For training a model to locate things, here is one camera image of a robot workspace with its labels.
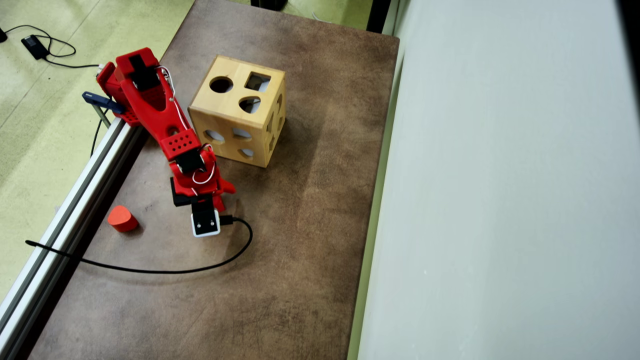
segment wooden shape sorter box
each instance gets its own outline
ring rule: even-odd
[[[218,55],[189,115],[217,156],[267,167],[286,118],[285,72]]]

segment orange foam block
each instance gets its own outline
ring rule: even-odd
[[[138,226],[138,221],[131,215],[131,212],[122,205],[118,205],[109,214],[107,221],[117,231],[124,233],[131,231]]]

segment blue clamp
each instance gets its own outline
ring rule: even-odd
[[[91,105],[96,105],[96,106],[100,106],[101,108],[109,109],[114,113],[122,114],[126,110],[124,106],[118,104],[117,102],[113,100],[109,100],[104,96],[94,94],[92,92],[85,91],[82,94],[82,98],[84,99],[84,101],[86,101]]]

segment gray wall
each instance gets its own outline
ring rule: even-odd
[[[614,2],[401,12],[359,358],[639,359],[640,129]]]

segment green floor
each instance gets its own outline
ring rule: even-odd
[[[237,0],[248,4],[249,0]],[[160,57],[193,0],[2,0],[0,28],[30,24],[68,41],[77,54],[60,62],[106,63],[149,47]],[[371,0],[289,0],[285,13],[364,29]],[[98,118],[84,91],[101,93],[95,68],[36,61],[20,28],[0,44],[0,299],[31,254],[89,159]],[[67,52],[55,44],[52,53]],[[100,131],[100,141],[104,128]]]

